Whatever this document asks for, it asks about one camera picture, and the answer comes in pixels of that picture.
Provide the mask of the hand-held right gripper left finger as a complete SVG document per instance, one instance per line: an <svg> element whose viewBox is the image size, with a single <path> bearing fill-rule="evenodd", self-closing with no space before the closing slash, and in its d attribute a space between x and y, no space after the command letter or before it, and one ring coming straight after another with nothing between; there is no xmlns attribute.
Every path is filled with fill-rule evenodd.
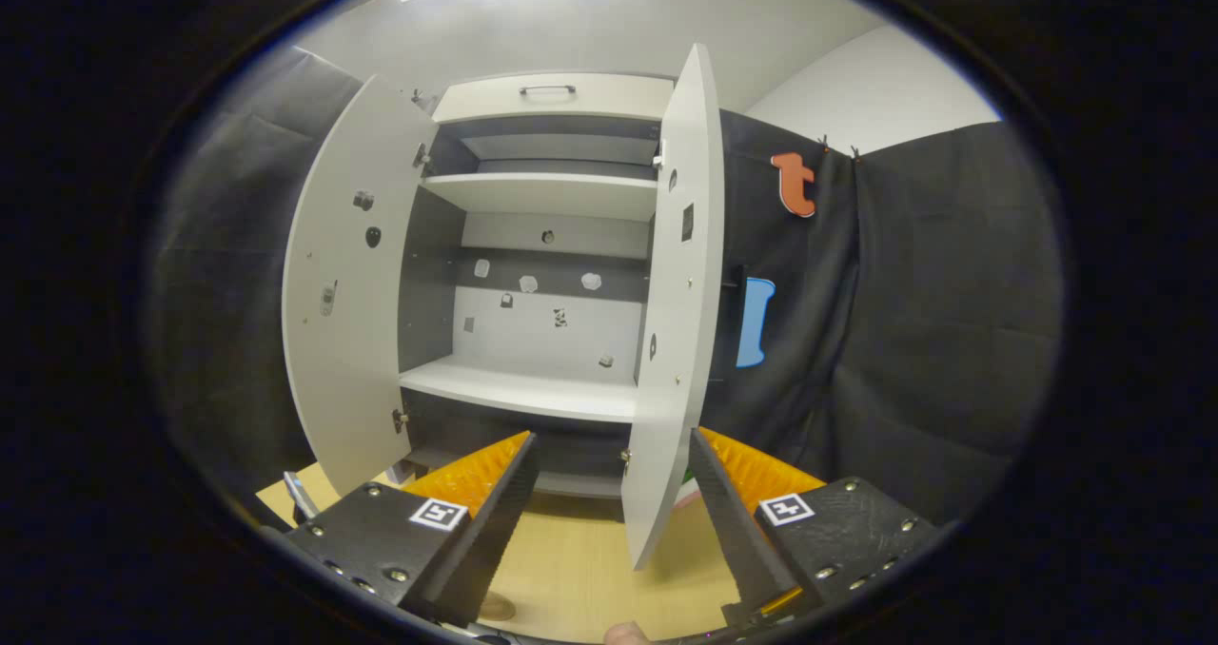
<svg viewBox="0 0 1218 645"><path fill-rule="evenodd" d="M418 618L479 617L540 475L523 431L407 486L369 481L285 534L291 553Z"/></svg>

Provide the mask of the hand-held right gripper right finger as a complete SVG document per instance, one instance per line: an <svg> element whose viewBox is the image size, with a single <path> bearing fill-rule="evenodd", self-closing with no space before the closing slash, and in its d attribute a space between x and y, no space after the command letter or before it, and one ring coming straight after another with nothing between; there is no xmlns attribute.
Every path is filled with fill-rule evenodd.
<svg viewBox="0 0 1218 645"><path fill-rule="evenodd" d="M940 531L871 486L831 483L708 428L689 436L695 476L738 598L732 629L836 608L917 559Z"/></svg>

